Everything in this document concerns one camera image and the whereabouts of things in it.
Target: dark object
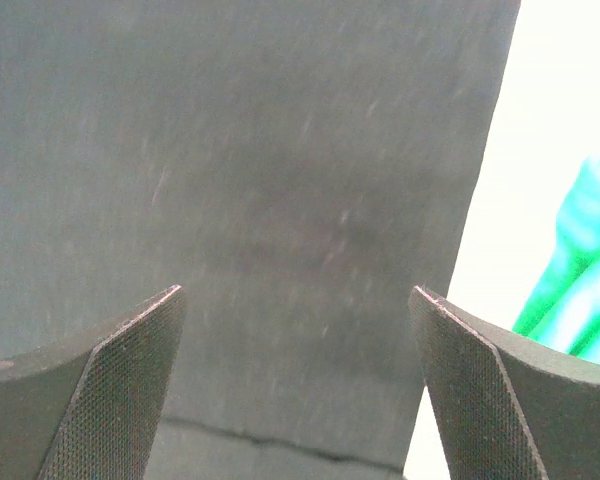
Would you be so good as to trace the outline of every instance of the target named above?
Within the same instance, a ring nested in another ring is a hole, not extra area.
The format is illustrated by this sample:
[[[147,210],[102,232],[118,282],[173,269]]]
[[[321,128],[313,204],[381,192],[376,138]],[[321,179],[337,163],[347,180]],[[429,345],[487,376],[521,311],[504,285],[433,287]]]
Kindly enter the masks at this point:
[[[416,287],[409,301],[453,479],[600,479],[600,366]]]
[[[0,480],[142,478],[185,312],[179,286],[0,362]]]
[[[402,469],[517,3],[0,1],[0,359],[179,283],[165,417]]]

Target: black curved object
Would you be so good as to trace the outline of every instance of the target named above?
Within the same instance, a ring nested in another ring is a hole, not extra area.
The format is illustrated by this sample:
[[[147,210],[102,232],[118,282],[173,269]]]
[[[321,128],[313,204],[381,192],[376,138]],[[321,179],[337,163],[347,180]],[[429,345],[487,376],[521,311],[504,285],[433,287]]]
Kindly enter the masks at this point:
[[[122,318],[0,361],[0,480],[142,478],[184,317],[176,285]]]
[[[419,287],[409,306],[452,479],[600,480],[599,365]]]

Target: green object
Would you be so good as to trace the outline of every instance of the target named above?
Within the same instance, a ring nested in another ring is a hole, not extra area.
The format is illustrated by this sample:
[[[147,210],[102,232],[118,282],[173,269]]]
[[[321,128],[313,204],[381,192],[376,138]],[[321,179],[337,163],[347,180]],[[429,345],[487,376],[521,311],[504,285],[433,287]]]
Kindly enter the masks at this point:
[[[513,331],[600,363],[600,156],[584,161],[560,206],[551,260]]]

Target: dark line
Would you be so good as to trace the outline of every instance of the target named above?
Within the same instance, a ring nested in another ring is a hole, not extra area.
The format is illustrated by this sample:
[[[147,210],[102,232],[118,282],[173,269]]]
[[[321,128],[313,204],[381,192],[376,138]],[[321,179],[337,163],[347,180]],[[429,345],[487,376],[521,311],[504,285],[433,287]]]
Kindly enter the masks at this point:
[[[380,468],[383,470],[388,470],[391,473],[397,473],[402,475],[402,469],[395,467],[394,465],[388,465],[382,462],[374,462],[373,460],[365,460],[362,458],[354,457],[351,455],[340,455],[336,453],[329,453],[323,450],[319,450],[317,448],[304,447],[302,445],[297,445],[289,440],[272,438],[272,437],[257,437],[248,433],[240,433],[233,432],[231,430],[225,430],[218,427],[212,427],[210,425],[198,422],[196,420],[189,420],[186,418],[179,417],[161,417],[160,422],[166,425],[172,425],[176,427],[188,427],[195,428],[197,430],[202,430],[207,433],[214,434],[219,437],[230,438],[233,440],[244,440],[253,445],[259,447],[283,447],[290,450],[296,450],[298,452],[304,453],[306,455],[311,455],[313,457],[322,458],[324,460],[328,460],[334,463],[357,463],[360,465],[366,465],[373,468]]]

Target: white background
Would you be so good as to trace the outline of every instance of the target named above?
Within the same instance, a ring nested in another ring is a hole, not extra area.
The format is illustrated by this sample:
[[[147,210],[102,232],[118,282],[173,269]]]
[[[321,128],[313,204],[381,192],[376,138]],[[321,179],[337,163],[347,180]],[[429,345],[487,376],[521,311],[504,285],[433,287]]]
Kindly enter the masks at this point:
[[[555,214],[600,149],[600,0],[523,0],[448,298],[511,328],[554,245]],[[449,478],[425,391],[404,471]]]

